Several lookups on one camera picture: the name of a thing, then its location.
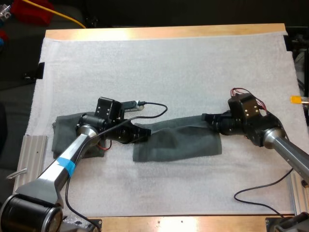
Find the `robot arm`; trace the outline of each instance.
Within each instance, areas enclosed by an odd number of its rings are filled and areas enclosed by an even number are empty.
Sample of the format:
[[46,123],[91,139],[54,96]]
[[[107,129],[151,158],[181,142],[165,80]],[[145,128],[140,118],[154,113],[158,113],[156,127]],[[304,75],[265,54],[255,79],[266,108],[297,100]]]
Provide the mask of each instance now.
[[[100,139],[123,144],[145,141],[151,130],[124,123],[126,111],[143,109],[143,103],[99,98],[93,115],[82,115],[76,126],[75,141],[34,181],[20,186],[0,210],[0,232],[58,232],[62,223],[63,200],[60,191],[85,151]],[[102,137],[100,132],[108,131]]]
[[[223,114],[203,114],[202,120],[223,135],[244,135],[254,145],[275,149],[309,183],[309,155],[286,139],[279,119],[267,111],[265,116],[251,93],[236,94],[228,100],[229,111]],[[283,218],[269,231],[309,232],[309,214],[301,213],[293,218]]]

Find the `red wire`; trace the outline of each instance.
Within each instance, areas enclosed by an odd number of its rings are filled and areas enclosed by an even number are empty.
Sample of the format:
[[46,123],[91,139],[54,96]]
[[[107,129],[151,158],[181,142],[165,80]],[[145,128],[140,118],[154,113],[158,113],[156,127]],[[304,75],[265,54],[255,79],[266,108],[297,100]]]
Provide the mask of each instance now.
[[[244,90],[248,93],[250,93],[250,91],[246,90],[245,88],[232,88],[230,91],[231,97],[235,96],[235,92],[239,93],[239,94],[243,94],[244,92],[241,92],[240,90]],[[260,99],[256,99],[256,102],[259,106],[261,106],[265,111],[267,111],[266,105],[264,104],[264,102],[262,102]]]
[[110,140],[110,146],[109,147],[102,147],[99,144],[97,144],[97,147],[100,148],[103,151],[107,151],[112,147],[112,141]]

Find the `wooden table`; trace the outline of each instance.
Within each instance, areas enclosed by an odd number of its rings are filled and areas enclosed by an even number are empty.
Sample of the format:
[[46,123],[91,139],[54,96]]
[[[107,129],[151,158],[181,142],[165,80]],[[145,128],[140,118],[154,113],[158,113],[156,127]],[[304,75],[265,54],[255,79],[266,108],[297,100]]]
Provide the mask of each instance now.
[[[46,38],[75,41],[138,40],[285,31],[284,24],[47,30]],[[103,217],[104,232],[265,232],[266,216]]]

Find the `red fabric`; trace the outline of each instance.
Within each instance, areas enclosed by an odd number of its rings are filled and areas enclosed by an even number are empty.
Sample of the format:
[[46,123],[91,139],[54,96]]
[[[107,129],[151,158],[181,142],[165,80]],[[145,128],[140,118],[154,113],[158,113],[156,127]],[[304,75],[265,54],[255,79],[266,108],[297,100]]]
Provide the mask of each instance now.
[[[54,6],[48,2],[48,0],[30,0],[33,3],[44,6],[51,10],[54,9]],[[24,23],[31,23],[40,26],[48,26],[52,20],[53,13],[40,9],[36,6],[32,6],[22,0],[14,0],[11,13],[15,17]]]
[[9,40],[9,37],[5,34],[3,30],[0,30],[0,38],[2,38],[4,41]]

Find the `blue tape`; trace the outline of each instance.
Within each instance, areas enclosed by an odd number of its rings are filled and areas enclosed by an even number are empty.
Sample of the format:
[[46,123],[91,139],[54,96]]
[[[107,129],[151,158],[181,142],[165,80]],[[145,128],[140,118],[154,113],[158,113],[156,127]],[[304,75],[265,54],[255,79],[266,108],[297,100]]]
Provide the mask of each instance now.
[[57,159],[57,161],[58,161],[58,163],[61,167],[64,167],[65,169],[67,169],[67,171],[68,171],[68,173],[71,177],[73,175],[74,170],[75,170],[75,166],[76,166],[75,163],[72,162],[69,159],[62,158],[62,157],[59,157]]

